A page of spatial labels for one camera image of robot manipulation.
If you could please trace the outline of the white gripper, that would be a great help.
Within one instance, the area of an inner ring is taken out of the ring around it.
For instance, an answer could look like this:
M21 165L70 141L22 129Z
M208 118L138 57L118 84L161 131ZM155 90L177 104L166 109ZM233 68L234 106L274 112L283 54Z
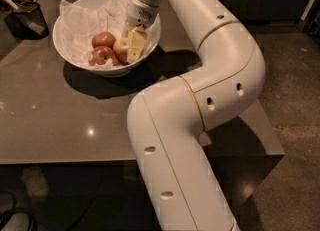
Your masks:
M147 29L154 24L158 13L158 7L149 6L140 0L128 0L127 22L122 26L121 38L128 36L127 61L129 64L140 58L147 41L147 33L137 28L132 29L132 26Z

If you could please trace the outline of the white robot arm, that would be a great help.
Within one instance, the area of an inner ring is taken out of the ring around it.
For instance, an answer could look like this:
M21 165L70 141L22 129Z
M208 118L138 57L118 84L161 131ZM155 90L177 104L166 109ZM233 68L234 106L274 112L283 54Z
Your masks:
M129 23L150 26L160 1L129 0ZM201 65L133 98L127 112L133 152L163 231L240 231L198 137L255 102L264 58L218 0L168 1Z

